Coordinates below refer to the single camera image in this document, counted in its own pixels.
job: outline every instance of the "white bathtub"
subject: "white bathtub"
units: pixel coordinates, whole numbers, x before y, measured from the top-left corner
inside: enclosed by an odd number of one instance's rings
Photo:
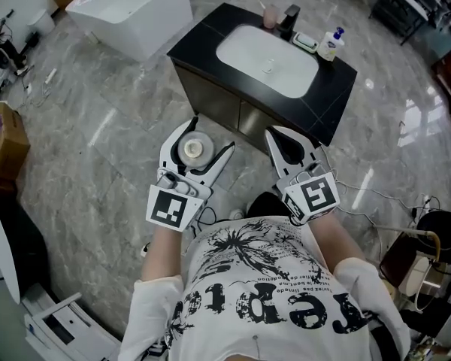
[[[189,0],[73,0],[66,11],[86,34],[139,62],[192,21]]]

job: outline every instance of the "gray marble floor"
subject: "gray marble floor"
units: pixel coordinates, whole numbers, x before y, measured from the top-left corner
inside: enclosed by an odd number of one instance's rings
[[[190,1],[195,23],[222,2],[261,13],[258,0]],[[413,43],[400,47],[388,29],[368,19],[374,0],[262,1],[281,11],[299,5],[296,29],[318,40],[336,26],[346,29],[341,57],[358,76],[325,149],[338,180],[400,197],[407,205],[420,204],[422,193],[434,195],[451,209],[451,120]],[[139,249],[153,232],[144,213],[160,145],[192,116],[165,56],[190,28],[138,64],[91,44],[64,15],[29,57],[35,67],[24,81],[32,84],[32,97],[20,81],[3,95],[22,114],[32,144],[18,179],[19,197],[47,243],[53,289],[60,298],[81,291],[88,311],[117,335],[126,327]],[[43,98],[42,82],[53,68],[58,71]],[[207,118],[200,124],[217,144],[238,144],[210,201],[218,218],[226,217],[269,189],[274,172],[263,153]],[[397,201],[338,186],[343,209],[364,212],[376,223],[410,222]],[[368,221],[335,212],[376,259],[378,233]],[[383,246],[391,241],[385,232],[380,237]]]

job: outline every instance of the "soap dispenser bottle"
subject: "soap dispenser bottle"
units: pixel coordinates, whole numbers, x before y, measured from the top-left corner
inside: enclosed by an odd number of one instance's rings
[[[341,39],[341,35],[344,30],[341,27],[337,28],[337,31],[326,32],[321,44],[317,48],[317,53],[325,60],[332,62],[336,56],[336,52],[339,48],[344,46],[344,41]]]

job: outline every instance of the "bar of soap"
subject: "bar of soap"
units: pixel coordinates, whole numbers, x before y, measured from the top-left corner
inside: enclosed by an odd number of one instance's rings
[[[316,41],[312,38],[310,38],[309,36],[301,33],[298,37],[297,40],[302,43],[305,46],[308,46],[310,48],[314,48],[314,46],[316,45]]]

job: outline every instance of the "white sink basin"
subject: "white sink basin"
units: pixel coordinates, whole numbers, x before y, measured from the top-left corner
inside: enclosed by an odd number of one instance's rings
[[[306,51],[261,29],[239,26],[216,50],[219,60],[288,98],[301,98],[319,65]]]

